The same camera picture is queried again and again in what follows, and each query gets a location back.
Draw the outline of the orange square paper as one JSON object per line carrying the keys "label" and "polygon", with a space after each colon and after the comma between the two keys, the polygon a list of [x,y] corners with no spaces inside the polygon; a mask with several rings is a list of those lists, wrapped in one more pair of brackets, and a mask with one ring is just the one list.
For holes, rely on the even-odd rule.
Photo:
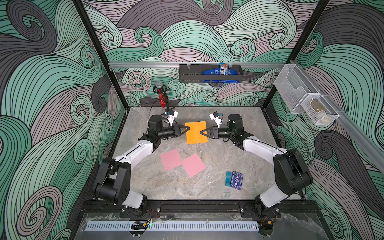
{"label": "orange square paper", "polygon": [[207,128],[205,121],[185,123],[185,125],[190,128],[190,130],[186,133],[188,145],[208,142],[208,138],[200,133],[200,131]]}

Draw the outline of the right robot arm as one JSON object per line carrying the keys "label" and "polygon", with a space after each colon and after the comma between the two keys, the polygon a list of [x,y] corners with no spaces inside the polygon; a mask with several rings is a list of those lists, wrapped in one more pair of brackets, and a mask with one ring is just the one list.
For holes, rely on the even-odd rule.
{"label": "right robot arm", "polygon": [[216,125],[201,130],[201,135],[229,140],[234,146],[257,155],[274,168],[274,184],[255,198],[254,211],[257,215],[264,216],[266,211],[313,183],[312,174],[298,150],[275,147],[246,132],[239,114],[230,114],[225,127],[222,126],[222,114],[214,112],[210,118]]}

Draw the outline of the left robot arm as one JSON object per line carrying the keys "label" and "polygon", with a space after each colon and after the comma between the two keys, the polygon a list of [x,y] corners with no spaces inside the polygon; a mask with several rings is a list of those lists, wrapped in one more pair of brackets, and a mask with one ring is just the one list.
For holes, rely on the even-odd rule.
{"label": "left robot arm", "polygon": [[93,185],[96,199],[113,205],[145,211],[147,197],[131,190],[131,172],[144,158],[153,154],[163,139],[177,138],[191,128],[179,123],[163,126],[163,116],[153,115],[147,131],[130,150],[116,158],[105,158],[99,167]]}

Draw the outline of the left pink paper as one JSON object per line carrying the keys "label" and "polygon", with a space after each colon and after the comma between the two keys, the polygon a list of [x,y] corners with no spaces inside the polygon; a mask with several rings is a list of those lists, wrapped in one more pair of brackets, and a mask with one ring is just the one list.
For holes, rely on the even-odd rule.
{"label": "left pink paper", "polygon": [[172,170],[183,164],[177,149],[161,154],[160,158],[165,171]]}

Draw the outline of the pink paper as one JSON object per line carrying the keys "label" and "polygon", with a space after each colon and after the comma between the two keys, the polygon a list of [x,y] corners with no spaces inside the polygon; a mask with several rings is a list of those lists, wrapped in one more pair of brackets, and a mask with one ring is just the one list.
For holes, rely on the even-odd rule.
{"label": "pink paper", "polygon": [[199,174],[207,168],[197,154],[194,154],[183,160],[182,165],[190,178],[193,178],[195,175]]}
{"label": "pink paper", "polygon": [[172,170],[183,164],[177,149],[161,154],[160,158],[165,171]]}

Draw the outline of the right pink paper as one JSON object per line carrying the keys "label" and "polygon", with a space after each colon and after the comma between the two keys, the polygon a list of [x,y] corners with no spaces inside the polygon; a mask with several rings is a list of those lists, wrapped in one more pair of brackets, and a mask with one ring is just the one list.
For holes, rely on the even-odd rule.
{"label": "right pink paper", "polygon": [[195,175],[199,174],[207,168],[197,154],[194,154],[183,160],[182,165],[190,178],[193,178]]}

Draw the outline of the microphone on tripod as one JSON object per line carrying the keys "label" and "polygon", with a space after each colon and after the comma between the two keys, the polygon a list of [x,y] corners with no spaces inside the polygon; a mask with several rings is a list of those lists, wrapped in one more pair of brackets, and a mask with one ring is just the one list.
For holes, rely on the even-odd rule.
{"label": "microphone on tripod", "polygon": [[153,92],[159,96],[160,105],[162,108],[165,108],[166,111],[172,109],[168,101],[167,86],[163,84],[162,81],[156,82],[156,84],[153,86]]}

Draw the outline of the blue card box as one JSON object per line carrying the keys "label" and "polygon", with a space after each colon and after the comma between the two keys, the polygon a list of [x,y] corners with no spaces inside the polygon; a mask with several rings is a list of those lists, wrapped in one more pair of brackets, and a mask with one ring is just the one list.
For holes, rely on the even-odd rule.
{"label": "blue card box", "polygon": [[243,185],[244,174],[233,171],[230,186],[234,189],[241,190]]}

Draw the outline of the blue snack packet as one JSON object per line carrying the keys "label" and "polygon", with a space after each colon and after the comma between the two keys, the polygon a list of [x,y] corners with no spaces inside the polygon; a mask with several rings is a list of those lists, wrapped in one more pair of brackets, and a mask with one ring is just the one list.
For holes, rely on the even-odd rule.
{"label": "blue snack packet", "polygon": [[[205,70],[202,75],[238,75],[238,72],[229,68],[229,64],[220,63],[219,68]],[[238,83],[238,80],[212,80],[212,83]]]}

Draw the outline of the large clear plastic bin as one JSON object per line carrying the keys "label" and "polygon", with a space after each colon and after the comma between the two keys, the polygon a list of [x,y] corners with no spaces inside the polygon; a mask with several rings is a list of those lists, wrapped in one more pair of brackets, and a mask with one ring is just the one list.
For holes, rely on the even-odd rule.
{"label": "large clear plastic bin", "polygon": [[274,82],[275,88],[291,114],[302,114],[305,111],[301,103],[310,90],[304,79],[305,76],[298,65],[286,64]]}

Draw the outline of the small clear plastic bin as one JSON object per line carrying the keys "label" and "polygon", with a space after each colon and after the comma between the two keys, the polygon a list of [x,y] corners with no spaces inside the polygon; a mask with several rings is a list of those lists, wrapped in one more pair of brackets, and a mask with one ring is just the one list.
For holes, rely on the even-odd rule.
{"label": "small clear plastic bin", "polygon": [[308,94],[301,106],[316,126],[329,126],[340,116],[331,103],[320,94]]}

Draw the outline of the black wall shelf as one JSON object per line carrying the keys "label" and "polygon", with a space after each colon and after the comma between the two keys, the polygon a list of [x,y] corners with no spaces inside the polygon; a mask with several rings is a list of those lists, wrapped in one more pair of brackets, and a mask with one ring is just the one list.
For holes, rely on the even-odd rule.
{"label": "black wall shelf", "polygon": [[229,65],[230,69],[238,72],[238,75],[202,75],[205,70],[219,68],[218,65],[180,65],[179,79],[182,83],[212,83],[212,80],[238,80],[240,83],[243,79],[244,72],[240,65]]}

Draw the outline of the aluminium rail back wall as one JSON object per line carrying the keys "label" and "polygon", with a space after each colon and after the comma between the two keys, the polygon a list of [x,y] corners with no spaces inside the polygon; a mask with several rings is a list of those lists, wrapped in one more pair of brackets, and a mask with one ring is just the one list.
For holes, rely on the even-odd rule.
{"label": "aluminium rail back wall", "polygon": [[[216,62],[109,62],[110,68],[179,68],[180,65],[218,65]],[[238,62],[229,63],[229,65],[241,65],[242,68],[252,69],[277,69],[283,68],[282,63],[251,63]]]}

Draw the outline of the aluminium rail wall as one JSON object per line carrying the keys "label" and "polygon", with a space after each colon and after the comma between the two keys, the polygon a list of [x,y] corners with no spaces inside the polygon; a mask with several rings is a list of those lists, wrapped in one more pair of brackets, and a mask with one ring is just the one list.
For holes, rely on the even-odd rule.
{"label": "aluminium rail wall", "polygon": [[354,123],[354,121],[347,115],[347,113],[340,108],[339,103],[335,102],[335,98],[324,91],[311,76],[308,75],[306,70],[296,61],[289,61],[290,64],[296,65],[302,75],[305,76],[305,83],[311,85],[310,89],[315,89],[316,93],[322,97],[327,106],[330,106],[339,117],[336,119],[338,124],[348,133],[353,143],[355,143],[364,155],[368,157],[375,168],[382,174],[384,173],[384,152]]}
{"label": "aluminium rail wall", "polygon": [[[179,68],[180,65],[218,65],[216,62],[109,62],[110,68]],[[252,69],[277,69],[283,68],[282,63],[251,63],[238,62],[229,63],[229,65],[241,65],[242,68]]]}

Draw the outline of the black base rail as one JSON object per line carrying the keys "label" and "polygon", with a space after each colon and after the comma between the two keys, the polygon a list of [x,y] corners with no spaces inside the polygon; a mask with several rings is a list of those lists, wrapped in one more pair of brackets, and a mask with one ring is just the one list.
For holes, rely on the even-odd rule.
{"label": "black base rail", "polygon": [[85,212],[120,212],[122,215],[141,216],[147,212],[165,214],[221,214],[240,213],[253,216],[256,213],[315,212],[319,211],[315,201],[284,200],[273,207],[263,207],[256,200],[146,200],[142,207],[133,209],[123,205],[86,201],[81,207]]}

